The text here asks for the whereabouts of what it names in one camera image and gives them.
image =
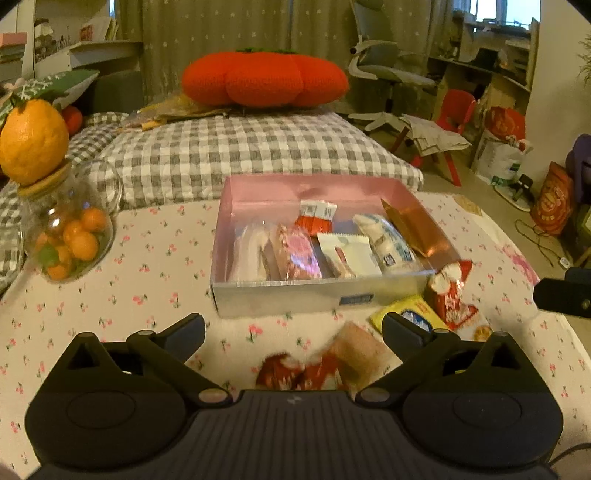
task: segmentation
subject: white snack wrapper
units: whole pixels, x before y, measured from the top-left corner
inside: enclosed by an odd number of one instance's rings
[[[336,278],[382,275],[366,236],[319,233],[318,243]]]
[[[384,273],[409,267],[417,257],[398,230],[381,215],[358,214],[353,217],[357,228],[369,238],[372,250]]]
[[[264,225],[247,225],[234,241],[234,261],[228,281],[266,281],[263,249],[268,242],[269,232]]]

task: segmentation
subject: orange pillow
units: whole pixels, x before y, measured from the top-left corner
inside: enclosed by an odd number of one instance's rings
[[[328,60],[266,51],[206,55],[185,69],[181,85],[199,103],[256,108],[311,107],[349,90],[347,76]]]

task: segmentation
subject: red plastic chair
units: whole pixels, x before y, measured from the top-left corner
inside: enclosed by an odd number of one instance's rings
[[[472,114],[474,113],[474,109],[476,108],[476,99],[472,96],[472,94],[468,92],[464,92],[463,90],[449,90],[445,98],[443,99],[443,104],[441,106],[441,115],[439,119],[435,122],[444,130],[450,132],[456,132],[460,135],[464,133],[464,129],[466,128],[466,124],[472,118]],[[396,153],[396,150],[408,133],[410,132],[409,128],[404,128],[394,146],[390,150],[392,153]],[[449,172],[452,175],[452,182],[456,187],[461,187],[462,182],[460,181],[460,177],[457,174],[456,166],[453,163],[452,155],[449,152],[443,153],[445,159],[447,161],[447,166],[449,168]],[[435,163],[439,161],[437,158],[437,154],[431,155],[431,158]],[[417,155],[413,158],[411,165],[413,167],[419,168],[423,163],[423,159],[420,155]]]

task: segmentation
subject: wooden jar lid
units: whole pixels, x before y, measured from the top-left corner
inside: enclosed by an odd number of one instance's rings
[[[63,181],[72,168],[72,163],[70,160],[63,159],[59,166],[52,171],[47,177],[42,178],[41,180],[37,180],[32,185],[28,185],[26,187],[20,186],[17,188],[18,196],[21,198],[29,198],[39,193],[44,192],[45,190],[49,189],[50,187],[59,184]]]

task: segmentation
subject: green pillow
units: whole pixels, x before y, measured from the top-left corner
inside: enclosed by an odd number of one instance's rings
[[[44,96],[53,96],[55,98],[63,95],[53,101],[53,106],[61,110],[78,100],[80,95],[98,76],[98,70],[71,70],[69,72],[55,73],[42,79],[27,80],[25,85],[15,90],[15,93],[22,100],[31,100]],[[6,100],[0,107],[0,128],[4,126],[6,117],[13,108],[10,99]]]

